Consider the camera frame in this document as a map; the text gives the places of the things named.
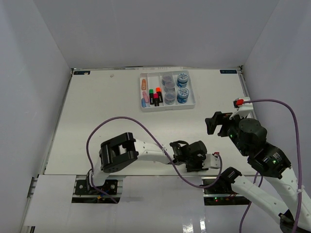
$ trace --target blue lidded jar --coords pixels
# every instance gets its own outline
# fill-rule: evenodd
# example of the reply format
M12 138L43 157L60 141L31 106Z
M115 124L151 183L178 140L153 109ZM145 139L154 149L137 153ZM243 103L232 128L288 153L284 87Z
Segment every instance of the blue lidded jar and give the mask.
M186 87L188 82L189 76L186 73L180 73L177 76L177 86L179 87Z
M188 97L189 97L189 90L182 87L179 88L177 91L177 101L179 103L186 103L188 101Z

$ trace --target orange object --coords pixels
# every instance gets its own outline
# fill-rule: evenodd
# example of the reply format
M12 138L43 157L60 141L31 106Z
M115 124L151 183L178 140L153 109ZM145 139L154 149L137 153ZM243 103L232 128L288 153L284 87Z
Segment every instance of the orange object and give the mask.
M141 81L141 89L144 91L144 90L146 90L146 80L145 79L143 79L142 81Z

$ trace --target cable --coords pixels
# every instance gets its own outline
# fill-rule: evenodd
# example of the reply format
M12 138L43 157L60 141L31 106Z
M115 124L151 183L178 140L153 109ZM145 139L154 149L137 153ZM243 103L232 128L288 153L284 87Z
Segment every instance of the cable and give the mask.
M279 101L279 100L274 100L274 99L259 99L259 100L248 100L244 101L244 103L256 103L256 102L275 102L284 105L285 107L290 110L293 120L294 120L294 125L295 125L295 133L296 133L296 147L297 147L297 161L298 161L298 189L302 189L302 168L301 168L301 156L300 156L300 141L299 141L299 131L298 131L298 122L296 115L293 111L293 109L286 103ZM296 212L296 217L295 217L295 223L293 225L292 233L295 233L297 230L298 226L298 221L299 221L299 215L300 215L300 210L301 210L301 202L302 202L302 192L298 193L298 205L297 205L297 212Z
M97 126L97 127L93 130L93 132L91 132L91 134L89 135L89 137L88 137L88 139L87 139L87 141L86 141L86 154L87 154L87 158L88 158L88 160L89 160L89 162L90 162L90 164L91 164L91 171L92 171L92 174L90 175L91 185L92 185L92 187L95 188L97 191L99 191L99 192L101 192L101 193L107 195L108 197L110 197L115 203L117 203L117 201L116 201L112 196L110 196L110 195L107 194L106 192L104 192L104 191L98 189L98 188L94 185L94 182L93 182L94 165L93 165L91 156L90 156L90 154L89 154L89 149L88 149L88 147L89 147L89 142L90 142L92 136L96 133L96 131L97 131L100 127L102 127L104 124L106 124L106 123L108 123L108 122L110 122L110 121L112 121L112 120L116 120L116 119L127 119L127 120L131 120L131 121L137 123L139 126L141 126L141 127L147 132L147 134L149 134L149 136L155 141L155 143L163 150L162 145L161 145L161 144L158 142L158 140L151 134L151 132L150 132L143 124L141 124L138 120L135 120L135 119L133 119L133 118L131 118L131 117L127 117L127 116L116 116L116 117L112 117L112 118L110 118L110 119L108 119L108 120L105 120L103 123L101 123L99 126ZM172 161L171 157L169 156L169 154L166 152L166 150L163 150L163 151L164 151L165 155L168 157L168 159L170 160L170 163L172 164L173 168L175 169L177 175L178 175L184 182L186 182L187 184L189 184L189 185L191 185L191 186L193 186L193 187L195 187L195 188L210 188L210 187L212 187L212 186L218 181L218 179L219 179L219 177L220 177L220 175L221 175L221 173L222 173L223 161L222 161L222 158L221 158L220 154L217 153L217 156L219 157L219 161L220 161L220 168L219 168L219 173L218 173L216 179L215 179L211 184L209 184L209 185L207 185L207 186L195 185L195 184L189 182L188 180L186 180L186 179L180 174L180 172L178 171L176 165L173 163L173 161Z
M258 176L258 175L259 175L259 172L256 173L256 175L255 175L255 177L254 177L253 183L256 183L256 180L257 180L257 176ZM260 182L259 182L258 187L261 186L262 181L263 181L263 176L262 176L261 179L260 179ZM243 225L244 219L245 219L246 214L247 214L249 208L251 207L251 205L252 205L252 202L250 201L249 204L248 204L248 206L247 206L247 208L246 208L246 210L245 210L245 212L244 212L244 214L243 214L243 216L242 216L242 218L241 218L240 227L239 227L239 233L242 233L242 225Z

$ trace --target white wall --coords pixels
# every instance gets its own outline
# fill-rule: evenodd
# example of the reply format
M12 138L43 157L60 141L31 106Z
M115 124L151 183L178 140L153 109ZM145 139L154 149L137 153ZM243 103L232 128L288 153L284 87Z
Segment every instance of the white wall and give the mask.
M279 0L34 0L70 67L236 67Z
M17 233L70 69L32 0L0 0L0 231Z
M311 1L281 0L245 64L252 99L274 98L294 109L300 129L303 183L311 193ZM274 103L255 104L268 139L289 157L297 175L294 124Z

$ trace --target purple cable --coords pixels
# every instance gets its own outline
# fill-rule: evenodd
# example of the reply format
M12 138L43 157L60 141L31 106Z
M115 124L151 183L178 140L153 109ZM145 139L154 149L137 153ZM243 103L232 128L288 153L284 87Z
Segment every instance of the purple cable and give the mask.
M249 101L244 101L244 103L256 103L256 102L275 102L284 105L287 107L294 120L294 125L295 125L295 133L296 133L296 146L297 146L297 160L298 160L298 189L301 189L302 187L302 168L301 168L301 156L300 156L300 141L299 141L299 131L298 131L298 122L296 115L293 111L293 109L286 103L279 101L279 100L274 100L274 99L259 99L259 100L249 100ZM302 202L302 193L298 193L298 205L297 205L297 212L296 212L296 217L295 217L295 223L292 229L292 233L295 233L297 230L298 226L298 221L299 221L299 215L300 215L300 210L301 210L301 202Z
M87 141L86 141L86 154L87 154L88 160L89 160L89 162L90 162L90 164L91 164L91 171L92 171L92 174L91 174L91 176L90 176L90 177L91 177L91 184L92 184L92 187L93 187L93 188L95 188L97 191L99 191L99 192L101 192L101 193L107 195L108 197L110 197L115 203L117 203L117 201L116 201L112 196L110 196L110 195L107 194L106 192L104 192L104 191L98 189L98 188L94 185L94 182L93 182L94 165L93 165L91 156L90 156L90 154L89 154L88 146L89 146L89 142L90 142L92 136L96 133L96 131L97 131L100 127L102 127L104 124L106 124L106 123L108 123L108 122L110 122L110 121L112 121L112 120L116 120L116 119L127 119L127 120L131 120L131 121L137 123L138 125L140 125L140 126L147 132L147 134L149 134L149 136L150 136L150 137L157 143L157 145L163 150L162 145L161 145L161 144L158 142L158 140L151 134L151 132L150 132L143 124L141 124L138 120L135 120L135 119L133 119L133 118L131 118L131 117L127 117L127 116L116 116L116 117L112 117L112 118L110 118L110 119L108 119L108 120L105 120L103 123L101 123L99 126L97 126L97 127L93 130L93 132L90 134L90 136L88 137L88 139L87 139ZM172 166L174 167L174 169L175 169L175 171L177 172L178 176L179 176L184 182L186 182L187 184L189 184L189 185L191 185L191 186L193 186L193 187L196 187L196 188L210 188L210 187L212 187L212 186L218 181L218 179L219 179L219 177L220 177L220 175L221 175L221 173L222 173L223 161L222 161L222 158L221 158L220 154L217 154L218 157L219 157L219 161L220 161L220 169L219 169L219 173L218 173L216 179L215 179L211 184L209 184L209 185L207 185L207 186L195 185L195 184L193 184L193 183L187 181L187 180L180 174L180 172L178 171L176 165L173 163L172 159L170 158L169 154L166 152L166 150L163 150L163 151L164 151L165 155L168 157L168 159L170 160L170 163L171 163Z
M256 183L256 180L257 180L257 176L258 176L258 175L259 175L259 172L256 173L256 175L255 175L255 177L254 177L253 183ZM263 176L262 176L261 179L260 179L260 182L259 182L258 187L261 186L262 181L263 181ZM242 225L243 225L244 219L245 219L246 214L247 214L249 208L251 207L251 205L252 205L252 202L250 201L249 204L248 204L248 206L247 206L247 208L246 208L246 210L245 210L245 212L244 212L244 214L243 214L243 216L242 216L242 219L241 219L241 222L240 222L240 227L239 227L239 233L242 233Z

